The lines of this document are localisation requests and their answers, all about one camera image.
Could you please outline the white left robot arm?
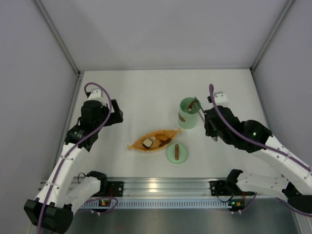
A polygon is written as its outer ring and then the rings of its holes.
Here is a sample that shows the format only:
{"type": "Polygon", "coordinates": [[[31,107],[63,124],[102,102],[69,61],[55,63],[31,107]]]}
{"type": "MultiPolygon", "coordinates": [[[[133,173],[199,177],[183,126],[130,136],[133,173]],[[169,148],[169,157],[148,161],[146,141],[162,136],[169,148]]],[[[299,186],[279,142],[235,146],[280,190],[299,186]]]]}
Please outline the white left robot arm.
{"type": "Polygon", "coordinates": [[[89,99],[81,107],[81,116],[66,135],[61,156],[49,179],[35,199],[27,200],[24,210],[31,223],[52,232],[65,233],[78,209],[91,197],[109,199],[113,194],[107,175],[91,171],[73,190],[70,186],[98,139],[102,127],[123,122],[123,112],[115,99],[105,105],[89,99]]]}

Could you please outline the metal serving tongs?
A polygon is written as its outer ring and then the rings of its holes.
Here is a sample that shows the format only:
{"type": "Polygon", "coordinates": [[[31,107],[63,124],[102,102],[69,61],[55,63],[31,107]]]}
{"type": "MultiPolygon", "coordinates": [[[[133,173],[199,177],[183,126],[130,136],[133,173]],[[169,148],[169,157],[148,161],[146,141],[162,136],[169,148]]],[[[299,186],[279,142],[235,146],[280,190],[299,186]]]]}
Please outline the metal serving tongs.
{"type": "Polygon", "coordinates": [[[197,99],[197,97],[194,97],[194,104],[195,104],[195,108],[197,110],[199,117],[201,118],[201,120],[204,123],[206,136],[211,137],[213,139],[213,141],[217,141],[218,140],[217,132],[214,129],[214,127],[212,126],[212,124],[206,119],[205,111],[203,110],[203,108],[200,104],[200,101],[197,99]]]}

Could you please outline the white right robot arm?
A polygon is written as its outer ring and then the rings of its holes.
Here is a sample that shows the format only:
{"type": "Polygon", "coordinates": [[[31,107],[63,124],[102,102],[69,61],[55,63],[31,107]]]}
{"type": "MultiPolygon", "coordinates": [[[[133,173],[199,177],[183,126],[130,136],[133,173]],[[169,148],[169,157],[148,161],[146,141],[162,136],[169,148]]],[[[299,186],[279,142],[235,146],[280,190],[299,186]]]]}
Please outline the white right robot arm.
{"type": "Polygon", "coordinates": [[[270,195],[298,213],[312,215],[312,169],[284,147],[272,132],[256,120],[240,121],[227,107],[204,111],[206,136],[243,150],[266,162],[280,177],[256,175],[233,169],[225,180],[232,191],[270,195]]]}

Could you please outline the white and black rice cake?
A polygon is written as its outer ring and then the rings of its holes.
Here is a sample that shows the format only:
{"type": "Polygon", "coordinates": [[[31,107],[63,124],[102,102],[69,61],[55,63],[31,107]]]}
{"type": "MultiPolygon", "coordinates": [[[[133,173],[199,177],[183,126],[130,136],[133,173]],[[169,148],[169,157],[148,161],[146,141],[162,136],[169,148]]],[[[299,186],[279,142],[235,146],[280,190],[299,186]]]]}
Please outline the white and black rice cake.
{"type": "Polygon", "coordinates": [[[142,146],[146,149],[149,149],[153,145],[153,141],[149,138],[145,139],[142,143],[142,146]]]}

